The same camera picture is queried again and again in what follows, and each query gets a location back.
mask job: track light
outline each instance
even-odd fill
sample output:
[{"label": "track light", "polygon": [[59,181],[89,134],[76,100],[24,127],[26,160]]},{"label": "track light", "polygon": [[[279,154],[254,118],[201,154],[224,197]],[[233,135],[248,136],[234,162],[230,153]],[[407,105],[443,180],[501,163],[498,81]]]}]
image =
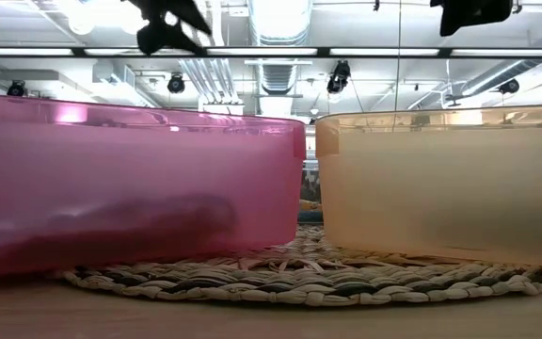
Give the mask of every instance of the track light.
[{"label": "track light", "polygon": [[13,80],[11,86],[8,88],[8,95],[22,97],[25,94],[26,88],[24,87],[24,80]]},{"label": "track light", "polygon": [[517,91],[519,91],[519,82],[516,79],[511,79],[508,82],[497,87],[497,91],[501,94],[506,94],[506,93],[514,94]]},{"label": "track light", "polygon": [[185,90],[185,82],[183,81],[183,74],[174,73],[170,76],[168,81],[167,89],[173,94],[183,93]]},{"label": "track light", "polygon": [[340,60],[338,65],[332,72],[327,82],[328,94],[339,94],[348,85],[348,78],[350,77],[350,66],[348,61]]}]

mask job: round woven mat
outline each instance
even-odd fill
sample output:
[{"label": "round woven mat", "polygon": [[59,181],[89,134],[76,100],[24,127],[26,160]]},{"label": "round woven mat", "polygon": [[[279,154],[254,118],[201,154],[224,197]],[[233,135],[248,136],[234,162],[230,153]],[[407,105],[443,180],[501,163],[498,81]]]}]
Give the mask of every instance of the round woven mat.
[{"label": "round woven mat", "polygon": [[320,226],[300,226],[295,241],[265,250],[172,264],[78,267],[60,275],[82,288],[171,301],[350,306],[542,293],[542,266],[345,250],[327,243]]}]

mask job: plastic container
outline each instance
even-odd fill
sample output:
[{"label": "plastic container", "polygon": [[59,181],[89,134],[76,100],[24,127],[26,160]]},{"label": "plastic container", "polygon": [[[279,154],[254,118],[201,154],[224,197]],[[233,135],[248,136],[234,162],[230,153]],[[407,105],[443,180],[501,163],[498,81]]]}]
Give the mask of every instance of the plastic container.
[{"label": "plastic container", "polygon": [[316,135],[336,245],[542,265],[542,106],[329,116]]},{"label": "plastic container", "polygon": [[304,124],[0,96],[0,274],[294,238]]}]

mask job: table surface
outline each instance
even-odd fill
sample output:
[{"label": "table surface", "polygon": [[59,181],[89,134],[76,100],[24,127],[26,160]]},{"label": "table surface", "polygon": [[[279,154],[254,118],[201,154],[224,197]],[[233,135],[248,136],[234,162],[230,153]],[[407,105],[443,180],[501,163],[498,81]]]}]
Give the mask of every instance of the table surface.
[{"label": "table surface", "polygon": [[542,295],[382,307],[128,299],[58,282],[0,286],[1,338],[542,338]]}]

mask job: pink plastic bin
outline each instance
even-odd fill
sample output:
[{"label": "pink plastic bin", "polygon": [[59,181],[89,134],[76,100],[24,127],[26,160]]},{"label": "pink plastic bin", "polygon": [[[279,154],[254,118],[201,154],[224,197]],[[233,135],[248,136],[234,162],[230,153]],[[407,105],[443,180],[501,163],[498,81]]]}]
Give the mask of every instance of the pink plastic bin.
[{"label": "pink plastic bin", "polygon": [[0,96],[0,274],[294,238],[304,124]]}]

